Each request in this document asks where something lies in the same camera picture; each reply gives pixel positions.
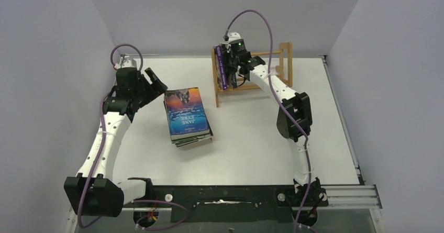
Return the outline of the Little Women book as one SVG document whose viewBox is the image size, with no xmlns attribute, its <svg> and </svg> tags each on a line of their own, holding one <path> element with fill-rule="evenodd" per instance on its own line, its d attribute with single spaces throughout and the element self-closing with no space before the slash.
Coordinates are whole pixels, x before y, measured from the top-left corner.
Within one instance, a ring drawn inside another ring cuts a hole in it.
<svg viewBox="0 0 444 233">
<path fill-rule="evenodd" d="M 237 77 L 235 72 L 227 73 L 227 85 L 231 88 L 237 88 Z"/>
</svg>

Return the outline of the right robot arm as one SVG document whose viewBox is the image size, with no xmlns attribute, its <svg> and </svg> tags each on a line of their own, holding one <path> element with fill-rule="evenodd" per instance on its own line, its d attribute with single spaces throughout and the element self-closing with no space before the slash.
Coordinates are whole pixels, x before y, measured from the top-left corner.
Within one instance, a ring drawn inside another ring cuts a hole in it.
<svg viewBox="0 0 444 233">
<path fill-rule="evenodd" d="M 279 106 L 276 126 L 288 141 L 294 166 L 294 197 L 301 205 L 315 199 L 310 186 L 314 181 L 308 153 L 308 136 L 313 123 L 309 96 L 291 89 L 272 72 L 268 62 L 253 56 L 240 37 L 224 37 L 224 62 L 228 71 L 237 71 L 241 77 L 257 85 Z"/>
</svg>

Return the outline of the Jane Eyre book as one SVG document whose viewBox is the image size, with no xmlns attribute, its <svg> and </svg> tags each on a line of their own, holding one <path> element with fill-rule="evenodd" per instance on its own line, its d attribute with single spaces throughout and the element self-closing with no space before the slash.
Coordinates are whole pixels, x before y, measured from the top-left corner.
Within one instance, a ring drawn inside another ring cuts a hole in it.
<svg viewBox="0 0 444 233">
<path fill-rule="evenodd" d="M 164 105 L 173 141 L 210 132 L 198 87 L 166 91 Z"/>
</svg>

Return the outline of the purple comic book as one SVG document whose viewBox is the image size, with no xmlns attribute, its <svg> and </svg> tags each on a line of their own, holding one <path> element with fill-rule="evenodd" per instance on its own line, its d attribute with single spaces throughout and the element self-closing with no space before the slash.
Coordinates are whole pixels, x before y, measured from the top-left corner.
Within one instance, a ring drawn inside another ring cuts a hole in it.
<svg viewBox="0 0 444 233">
<path fill-rule="evenodd" d="M 227 90 L 227 77 L 225 73 L 224 59 L 223 59 L 223 49 L 221 45 L 218 45 L 214 48 L 215 52 L 215 61 L 216 61 L 216 72 L 217 72 L 217 82 L 218 86 L 221 90 Z"/>
</svg>

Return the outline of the wooden book rack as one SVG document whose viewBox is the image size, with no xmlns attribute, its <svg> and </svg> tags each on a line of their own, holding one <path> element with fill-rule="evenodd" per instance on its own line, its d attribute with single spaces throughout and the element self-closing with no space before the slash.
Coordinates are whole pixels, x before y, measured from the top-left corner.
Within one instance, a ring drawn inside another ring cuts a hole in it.
<svg viewBox="0 0 444 233">
<path fill-rule="evenodd" d="M 240 91 L 259 90 L 260 88 L 253 83 L 247 82 L 244 85 L 232 88 L 228 80 L 224 80 L 224 69 L 219 68 L 219 55 L 217 47 L 213 47 L 211 51 L 212 71 L 215 92 L 216 107 L 220 106 L 219 96 L 221 94 L 231 94 Z M 273 74 L 282 80 L 288 86 L 293 86 L 293 44 L 292 42 L 279 43 L 279 49 L 272 52 L 273 55 L 279 56 L 279 62 L 274 66 Z"/>
</svg>

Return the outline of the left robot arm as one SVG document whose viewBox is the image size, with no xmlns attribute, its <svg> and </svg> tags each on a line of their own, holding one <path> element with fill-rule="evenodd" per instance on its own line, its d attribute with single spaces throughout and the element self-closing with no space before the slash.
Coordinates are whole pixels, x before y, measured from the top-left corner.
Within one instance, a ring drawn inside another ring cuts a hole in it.
<svg viewBox="0 0 444 233">
<path fill-rule="evenodd" d="M 117 217 L 124 205 L 146 194 L 148 179 L 113 182 L 117 154 L 136 112 L 163 95 L 167 86 L 151 68 L 121 68 L 100 105 L 99 128 L 87 159 L 64 190 L 78 216 Z"/>
</svg>

